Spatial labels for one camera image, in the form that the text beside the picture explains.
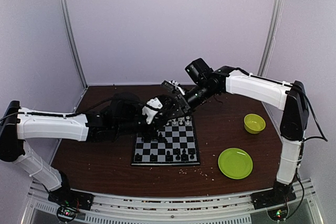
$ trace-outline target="green plate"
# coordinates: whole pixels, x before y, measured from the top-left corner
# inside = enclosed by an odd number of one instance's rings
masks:
[[[229,148],[220,154],[218,166],[225,176],[242,179],[252,172],[253,161],[247,152],[238,148]]]

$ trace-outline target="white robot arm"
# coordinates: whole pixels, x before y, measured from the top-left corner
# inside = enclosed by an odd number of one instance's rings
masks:
[[[261,201],[262,197],[272,198],[274,202],[279,201],[279,197],[283,200],[302,159],[309,116],[303,84],[267,80],[227,66],[213,71],[202,59],[193,61],[186,71],[196,84],[190,91],[182,89],[177,82],[164,81],[162,86],[176,96],[159,95],[142,103],[133,94],[117,94],[98,104],[111,101],[99,113],[32,111],[12,101],[0,124],[0,159],[13,162],[40,181],[51,200],[70,206],[79,202],[80,208],[90,209],[86,202],[92,202],[93,196],[72,191],[65,174],[44,162],[25,139],[45,137],[100,142],[137,132],[147,138],[157,138],[157,129],[167,120],[191,114],[209,97],[221,93],[240,94],[284,112],[280,126],[283,147],[274,188],[269,195],[256,195]]]

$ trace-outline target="white wall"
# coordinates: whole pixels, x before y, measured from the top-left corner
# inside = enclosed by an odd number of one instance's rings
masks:
[[[335,223],[336,208],[336,0],[285,0],[267,77],[300,80],[317,114],[326,143],[306,144],[300,169],[311,177],[327,223]],[[281,113],[270,108],[280,124]],[[318,135],[312,117],[306,136]]]
[[[72,111],[82,92],[59,0],[0,0],[0,115],[11,100],[47,111]],[[46,161],[56,140],[30,140]],[[18,223],[31,180],[0,162],[1,223]]]
[[[257,72],[274,0],[67,0],[89,84],[192,81],[184,68]]]

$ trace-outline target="brown tabletop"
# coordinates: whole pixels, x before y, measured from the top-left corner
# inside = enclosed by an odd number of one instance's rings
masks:
[[[125,91],[142,101],[166,93],[160,86],[90,87],[79,110]],[[223,104],[210,99],[194,113],[199,166],[131,166],[134,135],[122,136],[114,143],[63,140],[52,165],[67,174],[74,189],[116,195],[206,196],[272,187],[282,146],[263,105],[239,95],[223,94],[218,99]],[[251,135],[245,131],[243,119],[248,113],[265,119],[263,132]],[[218,168],[219,154],[231,147],[245,150],[253,160],[253,171],[245,179],[227,178]]]

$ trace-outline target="metal frame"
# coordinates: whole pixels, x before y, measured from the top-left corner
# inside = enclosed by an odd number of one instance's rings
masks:
[[[259,76],[265,76],[267,73],[270,56],[274,48],[274,36],[279,25],[280,14],[282,10],[284,0],[274,0],[273,12],[271,17],[271,22],[268,30],[267,40],[264,48],[263,57],[261,59],[260,67],[258,70]]]
[[[323,224],[319,211],[320,204],[311,180],[303,182],[305,199],[310,204],[311,214],[316,224]],[[299,202],[302,189],[298,182],[293,184]],[[244,192],[230,195],[155,198],[128,197],[107,194],[94,194],[91,211],[81,210],[76,219],[84,223],[221,223],[219,221],[248,218],[254,210],[250,194]],[[29,202],[22,218],[22,224],[30,224],[34,209],[54,214],[58,206],[47,200],[48,194],[39,182],[34,181],[29,190]]]
[[[76,44],[75,44],[74,34],[72,32],[67,0],[60,0],[60,3],[61,3],[61,6],[62,6],[63,18],[64,18],[66,30],[67,30],[67,37],[68,37],[68,41],[69,41],[69,45],[70,45],[70,49],[71,49],[71,54],[72,54],[73,60],[75,62],[75,67],[76,67],[76,70],[78,72],[80,82],[82,84],[82,87],[85,89],[85,88],[88,87],[88,85],[87,85],[87,82],[85,80],[83,68],[81,66],[79,56],[78,56],[77,47],[76,47]]]

